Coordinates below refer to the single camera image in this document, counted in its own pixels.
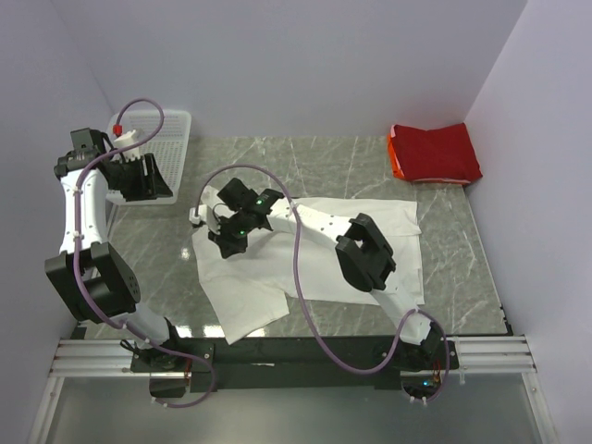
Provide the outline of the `white t shirt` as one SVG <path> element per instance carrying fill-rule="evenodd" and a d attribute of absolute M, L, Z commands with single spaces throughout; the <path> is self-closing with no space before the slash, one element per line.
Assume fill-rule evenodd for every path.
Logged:
<path fill-rule="evenodd" d="M 424 304 L 421 229 L 415 202 L 332 198 L 301 198 L 298 202 L 337 216 L 371 216 L 393 248 L 397 265 L 387 294 L 394 301 L 409 298 L 417 305 Z M 199 282 L 228 343 L 233 344 L 289 314 L 287 299 L 296 295 L 291 267 L 292 234 L 256 230 L 249 236 L 246 253 L 229 259 L 221 257 L 207 234 L 207 228 L 195 231 L 192 246 Z M 343 279 L 332 251 L 307 239 L 301 241 L 300 279 L 308 301 L 376 304 L 370 294 L 354 289 Z"/>

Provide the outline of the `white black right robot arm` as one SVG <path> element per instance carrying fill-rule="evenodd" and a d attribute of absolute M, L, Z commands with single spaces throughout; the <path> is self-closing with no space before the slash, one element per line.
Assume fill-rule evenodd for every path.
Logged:
<path fill-rule="evenodd" d="M 256 229 L 290 233 L 294 237 L 292 278 L 298 300 L 302 301 L 300 279 L 301 241 L 307 239 L 332 251 L 343 279 L 354 289 L 370 294 L 384 312 L 393 312 L 400 321 L 390 348 L 382 362 L 371 368 L 357 368 L 343 362 L 322 338 L 307 310 L 306 323 L 321 350 L 333 363 L 355 375 L 372 375 L 387 367 L 397 355 L 400 343 L 407 344 L 410 365 L 426 369 L 438 359 L 450 366 L 450 345 L 443 326 L 415 302 L 388 302 L 386 289 L 396 273 L 394 251 L 375 220 L 360 213 L 355 217 L 337 216 L 297 203 L 284 184 L 277 189 L 256 192 L 237 178 L 231 179 L 213 197 L 201 195 L 194 210 L 204 218 L 208 238 L 223 258 L 246 253 L 249 234 Z"/>

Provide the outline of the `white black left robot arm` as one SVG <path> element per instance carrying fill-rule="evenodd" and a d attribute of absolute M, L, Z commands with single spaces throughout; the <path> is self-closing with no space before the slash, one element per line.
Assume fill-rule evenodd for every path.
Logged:
<path fill-rule="evenodd" d="M 79 322 L 111 322 L 132 327 L 135 341 L 121 347 L 148 368 L 172 372 L 184 363 L 185 350 L 174 326 L 141 301 L 138 279 L 107 239 L 106 196 L 118 191 L 125 201 L 172 196 L 154 156 L 140 154 L 135 130 L 111 142 L 98 129 L 70 134 L 73 148 L 58 158 L 55 175 L 66 197 L 66 225 L 57 256 L 44 271 Z"/>

